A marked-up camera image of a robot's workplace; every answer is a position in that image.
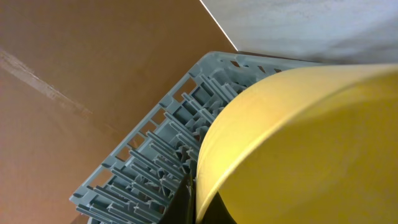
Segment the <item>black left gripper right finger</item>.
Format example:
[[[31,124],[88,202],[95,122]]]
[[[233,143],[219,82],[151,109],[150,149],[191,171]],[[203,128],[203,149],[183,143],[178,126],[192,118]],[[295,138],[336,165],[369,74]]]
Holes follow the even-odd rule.
[[[229,214],[221,195],[215,194],[199,224],[236,224]]]

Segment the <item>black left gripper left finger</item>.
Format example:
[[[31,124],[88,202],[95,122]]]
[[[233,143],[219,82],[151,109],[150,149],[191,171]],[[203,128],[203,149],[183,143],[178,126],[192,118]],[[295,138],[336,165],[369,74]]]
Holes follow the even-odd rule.
[[[194,224],[195,197],[195,183],[192,175],[187,174],[158,224]]]

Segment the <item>yellow bowl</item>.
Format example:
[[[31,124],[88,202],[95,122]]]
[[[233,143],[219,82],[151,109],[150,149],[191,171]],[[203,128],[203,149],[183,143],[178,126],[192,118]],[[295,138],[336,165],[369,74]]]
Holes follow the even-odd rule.
[[[396,223],[397,65],[287,70],[250,86],[200,149],[197,223]]]

